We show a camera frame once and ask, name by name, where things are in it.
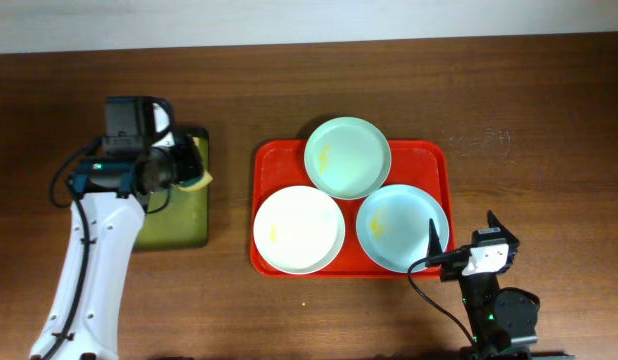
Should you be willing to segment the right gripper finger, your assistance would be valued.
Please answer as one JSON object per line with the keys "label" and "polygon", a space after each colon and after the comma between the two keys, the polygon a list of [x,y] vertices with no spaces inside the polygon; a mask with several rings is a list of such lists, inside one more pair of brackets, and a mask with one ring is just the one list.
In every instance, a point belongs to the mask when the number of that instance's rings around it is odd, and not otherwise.
{"label": "right gripper finger", "polygon": [[428,248],[427,248],[427,257],[425,261],[426,267],[434,267],[438,266],[440,262],[440,257],[443,254],[440,240],[438,236],[438,232],[435,226],[435,222],[432,218],[429,219],[428,223],[429,229],[429,240],[428,240]]}
{"label": "right gripper finger", "polygon": [[514,237],[514,235],[495,216],[492,210],[487,211],[487,223],[490,228],[498,228],[505,238]]}

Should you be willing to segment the yellow green sponge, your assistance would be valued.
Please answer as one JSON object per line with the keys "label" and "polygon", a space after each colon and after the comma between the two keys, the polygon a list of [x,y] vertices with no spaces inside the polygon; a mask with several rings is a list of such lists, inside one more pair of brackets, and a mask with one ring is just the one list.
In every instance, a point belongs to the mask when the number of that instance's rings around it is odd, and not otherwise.
{"label": "yellow green sponge", "polygon": [[178,186],[178,188],[184,192],[195,192],[202,190],[213,181],[213,176],[209,172],[208,140],[203,137],[193,137],[193,143],[199,152],[203,171],[200,176],[191,180],[187,180]]}

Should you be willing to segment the light blue plate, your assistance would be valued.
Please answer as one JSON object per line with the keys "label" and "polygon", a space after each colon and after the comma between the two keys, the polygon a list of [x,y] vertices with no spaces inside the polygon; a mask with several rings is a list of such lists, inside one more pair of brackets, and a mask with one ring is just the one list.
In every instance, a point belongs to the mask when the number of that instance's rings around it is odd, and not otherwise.
{"label": "light blue plate", "polygon": [[362,202],[356,216],[356,235],[374,263],[404,274],[427,255],[430,223],[435,226],[440,247],[446,249],[451,228],[439,202],[414,186],[388,185]]}

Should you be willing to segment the mint green plate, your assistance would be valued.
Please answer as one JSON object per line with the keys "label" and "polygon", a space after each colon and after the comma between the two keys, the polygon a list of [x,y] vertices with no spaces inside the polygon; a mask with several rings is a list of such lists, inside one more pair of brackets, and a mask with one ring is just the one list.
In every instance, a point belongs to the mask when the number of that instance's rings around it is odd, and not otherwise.
{"label": "mint green plate", "polygon": [[385,183],[392,154],[388,140],[375,125],[356,117],[337,117],[313,131],[303,160],[318,189],[337,199],[356,200]]}

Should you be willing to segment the white plate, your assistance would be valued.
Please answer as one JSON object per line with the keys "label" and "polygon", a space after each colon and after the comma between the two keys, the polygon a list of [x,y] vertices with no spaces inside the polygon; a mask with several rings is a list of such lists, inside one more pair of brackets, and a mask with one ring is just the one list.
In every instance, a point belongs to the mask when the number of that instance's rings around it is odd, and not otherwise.
{"label": "white plate", "polygon": [[252,235],[268,265],[285,274],[308,275],[335,260],[344,245],[346,226],[332,197],[296,185],[264,200],[255,214]]}

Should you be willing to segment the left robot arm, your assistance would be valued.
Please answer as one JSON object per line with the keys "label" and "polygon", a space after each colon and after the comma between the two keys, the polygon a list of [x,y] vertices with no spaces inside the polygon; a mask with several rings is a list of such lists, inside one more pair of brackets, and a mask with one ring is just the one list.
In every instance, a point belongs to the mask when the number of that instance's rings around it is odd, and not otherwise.
{"label": "left robot arm", "polygon": [[105,101],[106,131],[54,174],[71,197],[70,239],[32,359],[115,359],[120,304],[134,249],[208,241],[209,136],[175,124],[159,97]]}

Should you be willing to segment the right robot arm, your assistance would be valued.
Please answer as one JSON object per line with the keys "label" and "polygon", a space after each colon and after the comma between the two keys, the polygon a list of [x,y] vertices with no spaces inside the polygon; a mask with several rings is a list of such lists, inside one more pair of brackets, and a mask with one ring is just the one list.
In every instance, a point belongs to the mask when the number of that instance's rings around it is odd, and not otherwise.
{"label": "right robot arm", "polygon": [[469,245],[444,252],[441,232],[428,223],[426,256],[415,262],[437,267],[442,282],[460,286],[462,303],[470,323],[461,330],[470,341],[460,350],[461,359],[569,359],[564,352],[533,353],[538,342],[535,327],[540,299],[526,290],[505,287],[498,276],[508,271],[518,253],[520,241],[489,211],[488,227],[476,230]]}

